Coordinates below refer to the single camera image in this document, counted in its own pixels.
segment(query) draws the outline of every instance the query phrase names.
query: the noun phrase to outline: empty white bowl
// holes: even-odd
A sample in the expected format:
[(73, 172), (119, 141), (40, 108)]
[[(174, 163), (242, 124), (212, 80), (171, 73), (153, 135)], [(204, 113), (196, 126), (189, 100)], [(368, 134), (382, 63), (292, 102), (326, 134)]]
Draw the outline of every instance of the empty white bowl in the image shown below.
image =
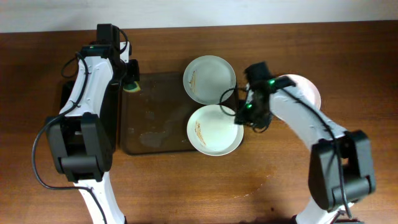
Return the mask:
[[(235, 72), (224, 59), (206, 55), (193, 60), (184, 71), (183, 85), (188, 95), (204, 105), (218, 104), (221, 95), (236, 84)], [(223, 97), (227, 100), (233, 91)]]

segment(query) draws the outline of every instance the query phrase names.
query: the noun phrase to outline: stain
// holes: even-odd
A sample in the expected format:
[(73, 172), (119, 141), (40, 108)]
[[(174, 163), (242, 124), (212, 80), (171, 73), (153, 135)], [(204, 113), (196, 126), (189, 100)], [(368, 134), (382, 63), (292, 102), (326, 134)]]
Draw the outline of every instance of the stain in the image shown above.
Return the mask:
[(196, 88), (196, 76), (197, 76), (197, 71), (193, 71), (192, 77), (191, 77), (191, 81), (189, 81), (190, 84), (190, 89), (192, 90), (192, 92), (195, 92), (195, 88)]
[(264, 183), (262, 183), (262, 184), (260, 185), (260, 187), (259, 187), (257, 190), (254, 190), (254, 191), (252, 191), (252, 192), (250, 192), (250, 193), (248, 193), (248, 194), (246, 194), (246, 195), (243, 195), (243, 196), (238, 195), (238, 196), (235, 196), (235, 197), (233, 197), (233, 198), (250, 196), (250, 195), (252, 195), (252, 194), (258, 192), (258, 191), (262, 188), (262, 185), (263, 185), (263, 184), (264, 184)]
[(203, 137), (201, 135), (201, 131), (200, 131), (200, 123), (198, 121), (195, 122), (195, 133), (197, 134), (200, 142), (206, 146), (205, 140), (203, 140)]
[(155, 120), (155, 113), (153, 111), (146, 111), (145, 112), (145, 118), (146, 119)]
[(160, 147), (166, 137), (167, 137), (166, 131), (163, 131), (161, 133), (148, 132), (141, 134), (139, 136), (139, 140), (145, 146)]

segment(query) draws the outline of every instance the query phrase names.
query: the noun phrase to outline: food residue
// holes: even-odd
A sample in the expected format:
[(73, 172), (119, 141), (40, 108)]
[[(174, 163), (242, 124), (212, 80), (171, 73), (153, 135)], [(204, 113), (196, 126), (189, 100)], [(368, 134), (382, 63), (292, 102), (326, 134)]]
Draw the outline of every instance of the food residue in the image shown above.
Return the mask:
[(191, 77), (191, 81), (189, 81), (190, 89), (192, 90), (192, 92), (195, 92), (195, 84), (196, 84), (196, 82), (195, 82), (196, 78), (195, 77), (196, 77), (196, 70), (193, 71), (193, 74), (192, 74), (192, 77)]
[(203, 137), (201, 136), (200, 132), (200, 123), (198, 121), (195, 122), (195, 133), (197, 134), (199, 140), (203, 143), (203, 145), (206, 146), (205, 141), (203, 140)]

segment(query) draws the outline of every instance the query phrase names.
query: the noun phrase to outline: white bowl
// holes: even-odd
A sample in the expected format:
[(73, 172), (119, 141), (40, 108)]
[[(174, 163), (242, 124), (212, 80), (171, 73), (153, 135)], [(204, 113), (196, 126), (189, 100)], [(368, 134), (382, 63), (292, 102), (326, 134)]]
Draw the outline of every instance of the white bowl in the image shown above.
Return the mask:
[(287, 76), (293, 80), (297, 84), (297, 88), (303, 92), (304, 97), (312, 105), (318, 108), (318, 110), (321, 108), (321, 94), (319, 94), (317, 87), (310, 80), (301, 75), (294, 74), (286, 74), (281, 76)]
[[(227, 113), (234, 113), (232, 109), (222, 107)], [(234, 124), (234, 116), (224, 114), (219, 105), (208, 105), (191, 115), (187, 134), (198, 151), (209, 156), (223, 156), (240, 145), (243, 125)]]
[[(236, 84), (235, 72), (224, 59), (206, 55), (193, 60), (184, 71), (183, 85), (188, 95), (198, 103), (220, 103), (221, 95)], [(233, 91), (223, 97), (228, 99)]]

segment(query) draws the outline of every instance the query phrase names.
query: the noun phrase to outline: liquid spill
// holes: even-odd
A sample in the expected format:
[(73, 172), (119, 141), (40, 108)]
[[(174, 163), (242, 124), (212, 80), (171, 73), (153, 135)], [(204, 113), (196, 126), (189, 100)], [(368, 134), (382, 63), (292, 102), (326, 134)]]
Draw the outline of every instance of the liquid spill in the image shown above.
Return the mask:
[[(187, 111), (189, 110), (189, 107), (182, 105), (173, 112), (171, 112), (168, 120), (164, 123), (163, 125), (163, 130), (160, 132), (146, 132), (143, 133), (139, 136), (140, 142), (147, 146), (147, 147), (154, 147), (158, 148), (161, 147), (164, 143), (164, 141), (173, 133), (173, 128), (175, 126), (175, 122), (179, 121), (182, 119)], [(154, 119), (155, 114), (151, 111), (146, 112), (146, 118), (147, 119)]]
[(262, 183), (262, 184), (260, 185), (260, 187), (259, 187), (257, 190), (254, 190), (254, 191), (252, 191), (252, 192), (250, 192), (250, 193), (248, 193), (248, 194), (246, 194), (246, 195), (238, 195), (238, 196), (235, 196), (235, 197), (233, 197), (233, 198), (250, 196), (250, 195), (252, 195), (252, 194), (258, 192), (258, 191), (262, 188), (262, 185), (263, 185), (263, 184), (264, 184), (264, 183)]

